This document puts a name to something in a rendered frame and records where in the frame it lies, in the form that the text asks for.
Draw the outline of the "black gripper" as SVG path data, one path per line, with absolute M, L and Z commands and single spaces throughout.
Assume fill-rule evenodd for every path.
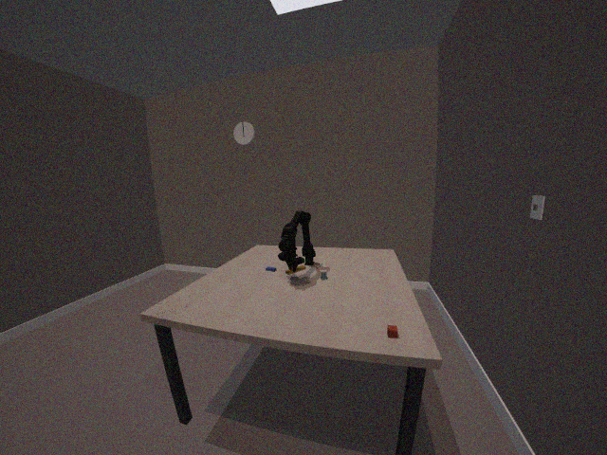
M 285 262 L 287 263 L 287 266 L 289 269 L 292 269 L 293 272 L 296 271 L 296 268 L 298 266 L 298 264 L 303 264 L 304 263 L 304 258 L 302 257 L 298 257 L 296 258 L 298 255 L 296 254 L 296 250 L 297 247 L 291 247 L 289 250 L 289 252 L 291 252 L 291 258 L 289 257 L 287 260 L 285 260 Z

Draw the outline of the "small red block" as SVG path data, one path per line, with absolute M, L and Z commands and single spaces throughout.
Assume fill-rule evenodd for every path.
M 397 338 L 397 327 L 393 325 L 388 325 L 387 335 L 389 338 Z

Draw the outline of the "yellow-brown bar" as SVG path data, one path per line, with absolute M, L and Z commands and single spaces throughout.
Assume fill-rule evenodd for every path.
M 301 266 L 298 266 L 298 267 L 296 268 L 296 271 L 295 271 L 295 272 L 293 272 L 293 270 L 292 270 L 292 269 L 289 269 L 289 270 L 287 270 L 285 273 L 286 273 L 287 275 L 290 275 L 290 274 L 293 274 L 293 273 L 296 273 L 296 272 L 299 272 L 299 271 L 302 271 L 302 270 L 305 270 L 305 269 L 306 269 L 306 266 L 301 265 Z

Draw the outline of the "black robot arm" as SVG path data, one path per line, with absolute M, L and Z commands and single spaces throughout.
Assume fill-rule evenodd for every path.
M 313 257 L 316 257 L 316 252 L 313 248 L 313 245 L 310 243 L 310 235 L 309 235 L 309 222 L 311 219 L 311 215 L 309 212 L 304 212 L 302 210 L 297 210 L 294 217 L 290 221 L 290 223 L 286 224 L 283 228 L 281 239 L 282 241 L 279 243 L 278 247 L 281 251 L 278 254 L 279 260 L 285 261 L 289 257 L 291 258 L 291 252 L 287 251 L 291 247 L 295 247 L 295 238 L 297 234 L 297 226 L 300 223 L 303 228 L 303 248 L 302 254 L 305 257 L 304 265 L 313 265 Z M 289 236 L 285 236 L 289 235 Z

